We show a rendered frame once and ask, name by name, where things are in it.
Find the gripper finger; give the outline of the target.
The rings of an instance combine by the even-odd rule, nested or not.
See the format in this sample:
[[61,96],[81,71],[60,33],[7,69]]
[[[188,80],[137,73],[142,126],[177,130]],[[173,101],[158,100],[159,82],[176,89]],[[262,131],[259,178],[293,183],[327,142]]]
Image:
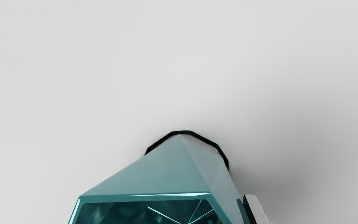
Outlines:
[[243,206],[250,224],[270,224],[270,220],[255,195],[245,194],[243,196]]

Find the teal faceted mug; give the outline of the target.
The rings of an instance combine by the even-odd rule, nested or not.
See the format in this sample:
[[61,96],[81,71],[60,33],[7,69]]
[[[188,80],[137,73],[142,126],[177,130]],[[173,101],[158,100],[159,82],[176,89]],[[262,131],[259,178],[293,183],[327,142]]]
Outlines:
[[68,224],[251,224],[222,156],[175,136],[78,197]]

